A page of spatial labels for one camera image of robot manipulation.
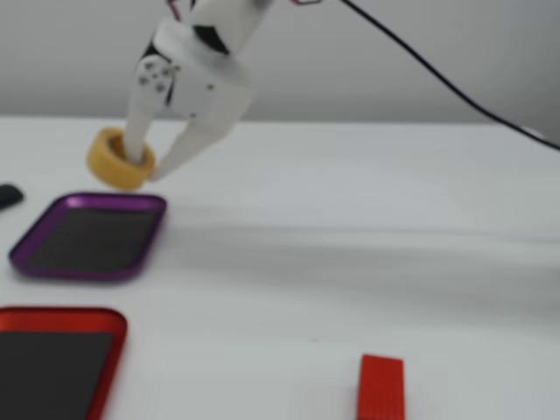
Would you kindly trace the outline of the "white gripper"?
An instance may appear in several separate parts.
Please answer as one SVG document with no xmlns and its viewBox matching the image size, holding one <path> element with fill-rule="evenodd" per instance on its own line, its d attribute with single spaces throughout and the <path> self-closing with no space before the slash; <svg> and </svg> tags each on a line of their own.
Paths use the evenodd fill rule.
<svg viewBox="0 0 560 420">
<path fill-rule="evenodd" d="M 248 69 L 210 25 L 184 26 L 170 19 L 151 40 L 155 55 L 137 63 L 125 124 L 125 156 L 144 161 L 145 138 L 163 109 L 189 121 L 150 176 L 160 180 L 228 135 L 252 101 Z"/>
</svg>

